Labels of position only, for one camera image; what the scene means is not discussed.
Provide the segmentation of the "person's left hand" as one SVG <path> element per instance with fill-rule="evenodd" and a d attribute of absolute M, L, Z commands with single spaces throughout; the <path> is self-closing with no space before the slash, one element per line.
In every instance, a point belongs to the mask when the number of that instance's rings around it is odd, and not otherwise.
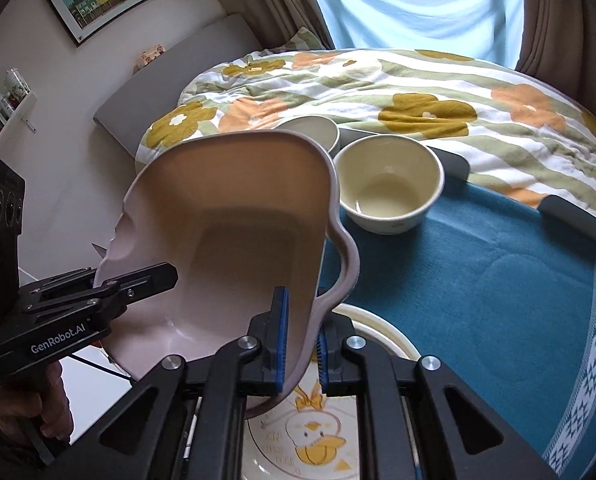
<path fill-rule="evenodd" d="M 69 443 L 74 430 L 70 400 L 62 380 L 62 366 L 51 363 L 46 368 L 48 390 L 44 394 L 26 394 L 8 390 L 0 384 L 0 430 L 17 442 L 24 440 L 20 420 L 40 417 L 44 437 Z"/>

